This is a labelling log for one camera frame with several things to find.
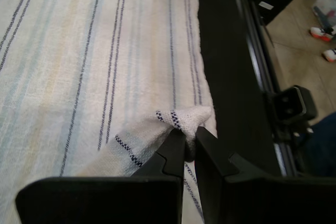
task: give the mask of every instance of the white towel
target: white towel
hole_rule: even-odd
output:
[[[210,107],[216,135],[197,10],[198,0],[0,0],[0,223],[19,223],[25,185],[75,176],[157,110]],[[184,223],[202,221],[194,176],[190,164],[183,212],[198,215]]]

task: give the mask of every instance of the shoe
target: shoe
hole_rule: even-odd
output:
[[[333,62],[336,60],[336,49],[324,51],[322,56],[328,61]]]
[[[314,38],[322,39],[322,40],[327,41],[327,42],[331,41],[331,39],[333,37],[333,35],[331,34],[330,31],[326,31],[325,29],[318,28],[318,27],[310,28],[309,33]]]

